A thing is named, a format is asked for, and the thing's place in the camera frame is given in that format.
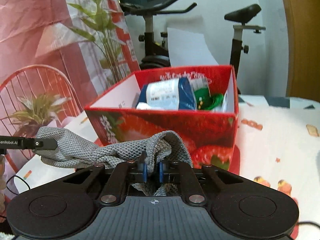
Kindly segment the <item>grey knitted cloth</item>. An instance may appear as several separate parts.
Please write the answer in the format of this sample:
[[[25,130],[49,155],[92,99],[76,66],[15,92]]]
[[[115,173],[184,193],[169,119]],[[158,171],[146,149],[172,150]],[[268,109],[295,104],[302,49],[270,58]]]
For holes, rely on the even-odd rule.
[[[120,142],[104,147],[99,147],[64,128],[41,127],[36,138],[56,140],[56,149],[33,150],[33,152],[41,157],[43,163],[59,168],[86,168],[94,164],[115,168],[121,162],[139,161],[143,153],[146,153],[148,175],[151,175],[156,164],[165,158],[193,166],[186,146],[174,131],[164,131],[147,139]]]

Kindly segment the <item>red strawberry cardboard box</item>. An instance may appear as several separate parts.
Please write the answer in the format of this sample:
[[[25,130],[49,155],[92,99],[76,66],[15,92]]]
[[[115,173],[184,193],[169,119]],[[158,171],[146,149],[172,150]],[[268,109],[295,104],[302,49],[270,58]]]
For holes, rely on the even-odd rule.
[[[222,94],[226,108],[207,110],[140,110],[136,108],[144,85],[186,77],[204,78],[212,95]],[[195,168],[213,164],[240,173],[240,151],[235,146],[238,129],[238,93],[231,66],[196,66],[134,72],[85,107],[103,145],[140,140],[172,130],[187,147]]]

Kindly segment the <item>blue white package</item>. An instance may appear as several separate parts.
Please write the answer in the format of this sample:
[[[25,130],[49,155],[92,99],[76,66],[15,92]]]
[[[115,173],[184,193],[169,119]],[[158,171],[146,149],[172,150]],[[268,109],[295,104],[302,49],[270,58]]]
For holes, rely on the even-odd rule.
[[[182,77],[144,85],[136,109],[195,111],[197,103],[189,80]]]

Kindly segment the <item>green artificial plant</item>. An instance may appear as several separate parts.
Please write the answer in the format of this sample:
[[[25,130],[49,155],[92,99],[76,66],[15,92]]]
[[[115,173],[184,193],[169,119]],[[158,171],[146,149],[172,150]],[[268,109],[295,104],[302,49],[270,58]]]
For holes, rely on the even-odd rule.
[[[125,77],[126,71],[121,65],[125,45],[116,33],[116,24],[113,15],[118,11],[108,7],[108,0],[87,0],[87,2],[68,3],[69,6],[80,13],[80,21],[85,26],[69,27],[69,29],[83,37],[86,42],[93,43],[102,53],[103,58],[99,60],[103,69],[111,72],[107,80],[115,84]]]

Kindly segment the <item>wooden door panel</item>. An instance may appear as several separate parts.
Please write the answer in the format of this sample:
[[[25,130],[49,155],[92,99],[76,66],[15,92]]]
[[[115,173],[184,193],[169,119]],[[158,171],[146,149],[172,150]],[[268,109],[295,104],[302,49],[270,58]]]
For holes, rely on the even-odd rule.
[[[287,95],[319,101],[319,0],[283,0],[289,37]]]

